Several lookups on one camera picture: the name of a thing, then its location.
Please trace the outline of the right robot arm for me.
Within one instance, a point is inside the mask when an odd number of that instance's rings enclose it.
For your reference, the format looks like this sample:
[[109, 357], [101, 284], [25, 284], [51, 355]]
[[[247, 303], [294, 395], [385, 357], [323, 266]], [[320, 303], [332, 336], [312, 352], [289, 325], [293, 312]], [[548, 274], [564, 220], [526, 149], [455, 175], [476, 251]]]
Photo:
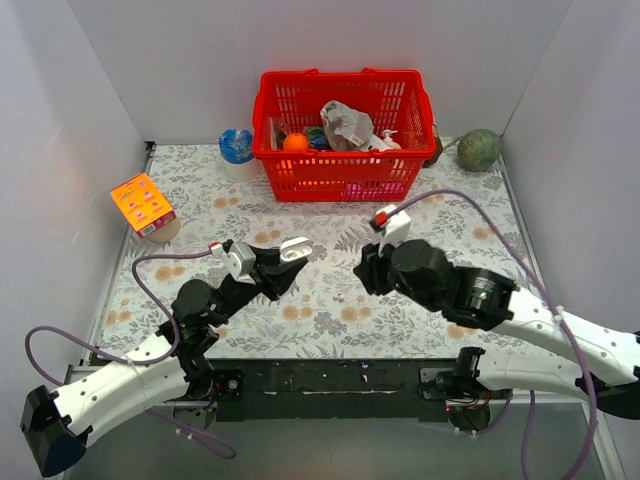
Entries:
[[426, 380], [430, 397], [453, 400], [520, 389], [586, 399], [592, 385], [598, 410], [638, 419], [638, 334], [568, 312], [562, 317], [571, 332], [565, 334], [533, 293], [493, 271], [455, 266], [424, 240], [397, 247], [369, 244], [353, 272], [370, 295], [395, 291], [458, 326], [521, 339], [550, 354], [527, 359], [464, 347], [452, 369]]

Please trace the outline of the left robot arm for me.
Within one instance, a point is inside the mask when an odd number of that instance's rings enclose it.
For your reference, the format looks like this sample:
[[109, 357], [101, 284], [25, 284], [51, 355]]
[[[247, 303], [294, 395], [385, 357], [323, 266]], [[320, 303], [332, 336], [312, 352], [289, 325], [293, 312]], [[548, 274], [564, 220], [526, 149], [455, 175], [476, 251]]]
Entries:
[[29, 392], [20, 429], [40, 474], [64, 472], [101, 436], [161, 403], [229, 396], [230, 376], [205, 357], [219, 338], [216, 328], [259, 295], [279, 300], [311, 252], [305, 237], [273, 248], [214, 242], [202, 254], [227, 269], [219, 286], [187, 281], [165, 309], [167, 321], [124, 356], [110, 356], [107, 365], [73, 383]]

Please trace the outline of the white earbud charging case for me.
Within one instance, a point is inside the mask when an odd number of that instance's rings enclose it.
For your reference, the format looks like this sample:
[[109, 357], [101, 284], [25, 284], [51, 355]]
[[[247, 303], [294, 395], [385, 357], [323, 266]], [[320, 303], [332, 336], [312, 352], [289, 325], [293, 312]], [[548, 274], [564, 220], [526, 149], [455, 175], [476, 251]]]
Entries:
[[282, 263], [307, 258], [313, 251], [312, 241], [306, 237], [296, 237], [284, 241], [279, 247], [279, 258]]

